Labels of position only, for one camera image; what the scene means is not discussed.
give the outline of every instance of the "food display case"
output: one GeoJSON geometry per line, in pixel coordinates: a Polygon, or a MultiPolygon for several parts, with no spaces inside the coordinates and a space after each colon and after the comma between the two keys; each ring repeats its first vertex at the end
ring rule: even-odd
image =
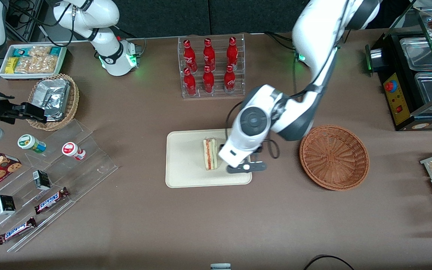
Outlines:
{"type": "Polygon", "coordinates": [[[419,27],[392,28],[366,46],[398,131],[432,130],[432,7],[411,10],[419,27]]]}

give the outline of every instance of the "red button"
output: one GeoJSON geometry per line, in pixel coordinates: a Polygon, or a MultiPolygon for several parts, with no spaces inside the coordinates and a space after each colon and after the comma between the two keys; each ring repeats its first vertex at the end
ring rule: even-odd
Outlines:
{"type": "Polygon", "coordinates": [[[395,86],[394,86],[394,84],[393,84],[393,82],[387,82],[385,85],[384,85],[384,89],[386,90],[386,91],[391,91],[391,90],[393,90],[393,88],[394,88],[395,86]]]}

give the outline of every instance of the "brown tablecloth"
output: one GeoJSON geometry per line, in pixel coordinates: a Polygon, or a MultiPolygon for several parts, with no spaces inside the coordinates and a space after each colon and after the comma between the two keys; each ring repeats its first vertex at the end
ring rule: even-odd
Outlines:
{"type": "MultiPolygon", "coordinates": [[[[239,99],[183,100],[177,38],[148,40],[139,70],[112,77],[89,43],[69,46],[62,72],[79,86],[76,118],[120,168],[17,253],[0,247],[0,269],[301,269],[318,254],[356,269],[432,269],[432,186],[419,160],[432,156],[432,132],[395,132],[377,76],[363,74],[364,46],[382,30],[352,32],[337,55],[314,125],[341,125],[365,143],[370,171],[346,192],[304,173],[299,142],[273,137],[281,157],[245,186],[171,189],[166,136],[223,128],[239,99]]],[[[246,34],[247,91],[270,84],[291,94],[292,53],[246,34]]],[[[296,67],[298,91],[310,80],[296,67]]],[[[0,82],[22,102],[34,81],[0,82]]],[[[45,138],[26,121],[0,123],[0,152],[23,157],[17,138],[45,138]]],[[[341,266],[325,259],[319,265],[341,266]]]]}

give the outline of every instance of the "beige tray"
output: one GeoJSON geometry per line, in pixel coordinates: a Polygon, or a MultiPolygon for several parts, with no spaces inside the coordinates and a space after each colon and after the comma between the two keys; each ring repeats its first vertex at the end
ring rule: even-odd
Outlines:
{"type": "Polygon", "coordinates": [[[215,137],[218,144],[226,142],[223,129],[175,131],[166,140],[166,185],[170,188],[196,186],[245,185],[252,173],[226,172],[226,162],[218,157],[218,168],[206,171],[203,140],[215,137]]]}

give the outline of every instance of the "sandwich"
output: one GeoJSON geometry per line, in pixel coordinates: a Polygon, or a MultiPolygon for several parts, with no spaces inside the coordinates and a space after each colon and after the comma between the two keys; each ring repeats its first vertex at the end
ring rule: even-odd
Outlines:
{"type": "Polygon", "coordinates": [[[218,142],[215,138],[206,138],[202,141],[204,147],[204,164],[206,171],[218,168],[218,142]]]}

